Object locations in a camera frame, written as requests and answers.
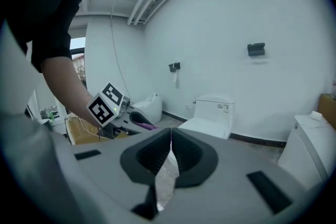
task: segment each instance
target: tiled floor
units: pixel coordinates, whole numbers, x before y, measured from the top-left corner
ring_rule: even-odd
[[[179,127],[182,123],[183,122],[175,120],[167,115],[162,115],[161,121],[156,124],[156,127]],[[232,141],[254,149],[274,163],[278,162],[278,159],[282,151],[284,150],[283,148],[255,145],[241,142],[238,140]],[[178,177],[178,171],[179,169],[177,165],[175,165],[174,162],[171,162],[170,159],[167,158],[155,178],[157,203],[159,210],[163,210],[173,196],[174,183],[175,179]]]

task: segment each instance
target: black wall-mounted holder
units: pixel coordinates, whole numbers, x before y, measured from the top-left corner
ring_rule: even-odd
[[[179,69],[181,69],[181,63],[179,63],[179,62],[171,63],[169,65],[169,70],[170,70],[171,73],[173,73],[173,72],[175,72]]]
[[[265,43],[248,44],[247,51],[249,56],[265,55]]]

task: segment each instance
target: black rectangular strip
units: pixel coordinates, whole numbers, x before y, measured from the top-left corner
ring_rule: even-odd
[[[96,155],[101,154],[100,151],[98,150],[93,150],[93,151],[86,151],[86,152],[81,152],[81,153],[77,153],[75,154],[75,158],[79,161],[81,159],[86,159],[86,158],[90,158]]]
[[[261,171],[247,175],[274,214],[290,206],[292,201]]]

